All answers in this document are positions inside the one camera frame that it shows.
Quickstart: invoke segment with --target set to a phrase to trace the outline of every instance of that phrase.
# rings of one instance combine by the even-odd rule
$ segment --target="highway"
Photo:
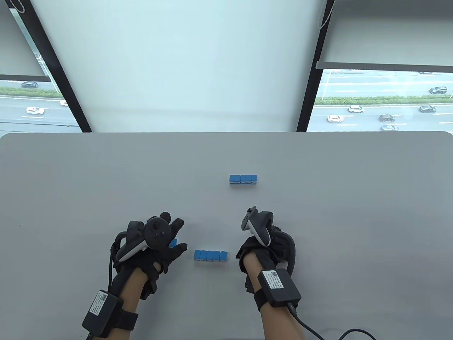
[[[20,85],[23,82],[16,81],[16,80],[0,80],[0,87],[14,87],[14,88],[22,88]],[[55,86],[52,83],[47,82],[37,82],[38,83],[38,90],[54,90],[56,91]]]
[[[380,131],[382,125],[398,126],[400,131],[453,132],[453,104],[435,105],[435,113],[421,113],[421,105],[363,106],[364,113],[350,113],[346,106],[315,107],[308,131]],[[395,116],[395,122],[381,122],[383,114]],[[329,123],[328,115],[341,115],[342,123]]]
[[[317,97],[422,96],[430,95],[429,89],[435,86],[446,86],[447,94],[452,94],[453,73],[325,70]]]
[[[43,115],[26,113],[28,106],[45,108]],[[81,132],[71,110],[60,100],[0,96],[0,137],[9,132]]]

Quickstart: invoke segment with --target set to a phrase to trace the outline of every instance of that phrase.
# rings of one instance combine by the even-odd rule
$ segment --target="window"
[[[307,131],[386,131],[382,115],[398,131],[453,134],[453,73],[325,69]]]
[[[0,137],[10,132],[81,132],[16,10],[11,9],[51,82],[0,80]]]

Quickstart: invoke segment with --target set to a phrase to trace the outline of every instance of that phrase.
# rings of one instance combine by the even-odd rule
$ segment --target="white car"
[[[360,105],[351,105],[349,108],[348,108],[349,112],[365,112],[365,109],[360,106]]]
[[[32,115],[43,115],[44,114],[44,109],[40,107],[35,107],[35,106],[29,106],[27,108],[27,113],[30,113]]]
[[[344,121],[344,117],[339,115],[328,115],[327,120],[329,121],[329,123],[341,123]]]

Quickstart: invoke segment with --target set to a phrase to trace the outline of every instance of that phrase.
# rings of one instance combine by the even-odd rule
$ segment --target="hand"
[[[239,249],[236,258],[239,259],[239,268],[248,276],[247,269],[244,265],[244,258],[247,254],[254,253],[261,266],[265,270],[274,269],[275,266],[283,261],[292,262],[295,260],[295,245],[293,239],[286,233],[283,233],[280,228],[273,226],[271,233],[271,242],[268,247],[262,246],[255,236],[249,237]],[[292,273],[293,268],[289,267],[288,271]],[[253,292],[251,288],[250,278],[247,277],[246,287],[248,292]]]
[[[160,218],[163,218],[168,223],[170,223],[171,221],[171,216],[167,212],[162,213],[160,215]],[[176,237],[178,231],[183,227],[183,225],[184,221],[182,219],[176,219],[173,221],[173,223],[170,224],[170,229],[172,232],[171,240]],[[161,274],[162,272],[167,273],[171,262],[176,260],[186,250],[186,243],[180,243],[173,248],[147,248],[144,251],[139,251],[126,261],[118,262],[114,260],[113,267],[116,269],[117,273],[119,273],[124,266],[140,268],[148,276],[148,279],[151,282],[155,282],[159,278],[159,274]]]

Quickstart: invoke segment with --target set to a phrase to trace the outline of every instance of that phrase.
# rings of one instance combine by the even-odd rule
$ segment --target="black car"
[[[383,125],[381,126],[381,131],[399,131],[400,129],[395,125]]]
[[[445,94],[447,93],[447,88],[445,86],[436,86],[429,90],[432,94]]]
[[[436,112],[437,109],[431,105],[420,106],[420,112]]]
[[[379,116],[380,121],[395,121],[395,117],[392,115],[380,115]]]
[[[23,88],[37,88],[38,83],[37,82],[24,82],[21,84],[21,87]]]

